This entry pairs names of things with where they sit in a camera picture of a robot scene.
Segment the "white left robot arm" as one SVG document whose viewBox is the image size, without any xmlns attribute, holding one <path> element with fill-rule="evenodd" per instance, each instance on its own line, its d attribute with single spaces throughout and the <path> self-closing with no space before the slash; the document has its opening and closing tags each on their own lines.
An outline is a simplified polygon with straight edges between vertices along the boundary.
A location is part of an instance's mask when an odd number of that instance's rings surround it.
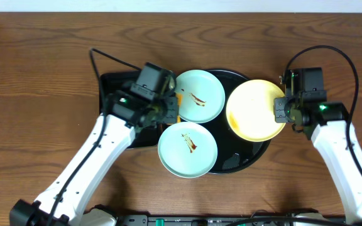
<svg viewBox="0 0 362 226">
<path fill-rule="evenodd" d="M 10 225 L 116 225 L 116 217 L 93 208 L 86 212 L 96 188 L 136 135 L 146 127 L 175 123 L 176 94 L 150 93 L 148 98 L 118 90 L 101 94 L 101 114 L 89 137 L 58 178 L 33 203 L 18 200 Z"/>
</svg>

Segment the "yellow plate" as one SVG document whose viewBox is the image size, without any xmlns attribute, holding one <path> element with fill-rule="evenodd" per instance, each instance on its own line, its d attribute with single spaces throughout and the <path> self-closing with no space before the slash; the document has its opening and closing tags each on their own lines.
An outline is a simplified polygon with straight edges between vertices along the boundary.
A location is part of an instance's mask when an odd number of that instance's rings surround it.
<svg viewBox="0 0 362 226">
<path fill-rule="evenodd" d="M 275 121 L 274 99 L 284 93 L 267 80 L 249 80 L 238 85 L 226 103 L 226 119 L 231 130 L 240 138 L 267 141 L 278 135 L 285 123 Z"/>
</svg>

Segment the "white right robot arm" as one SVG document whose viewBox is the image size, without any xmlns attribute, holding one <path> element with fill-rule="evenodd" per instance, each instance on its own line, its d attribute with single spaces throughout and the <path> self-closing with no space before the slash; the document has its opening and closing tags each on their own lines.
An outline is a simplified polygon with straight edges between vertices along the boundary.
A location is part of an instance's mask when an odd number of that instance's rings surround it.
<svg viewBox="0 0 362 226">
<path fill-rule="evenodd" d="M 344 207 L 346 222 L 362 223 L 362 150 L 341 102 L 274 100 L 275 121 L 299 126 L 322 156 Z"/>
</svg>

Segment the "yellow green scrub sponge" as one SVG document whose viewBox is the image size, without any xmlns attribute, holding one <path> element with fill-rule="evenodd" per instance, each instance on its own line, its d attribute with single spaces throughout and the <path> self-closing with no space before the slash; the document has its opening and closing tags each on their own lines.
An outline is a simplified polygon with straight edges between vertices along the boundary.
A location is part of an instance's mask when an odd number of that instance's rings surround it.
<svg viewBox="0 0 362 226">
<path fill-rule="evenodd" d="M 180 106 L 182 104 L 182 99 L 183 99 L 183 95 L 182 94 L 179 94 L 179 93 L 176 93 L 175 94 L 176 98 L 177 98 L 177 107 L 178 107 L 178 110 L 180 110 Z M 180 114 L 177 113 L 177 123 L 181 122 L 181 118 L 180 118 Z"/>
</svg>

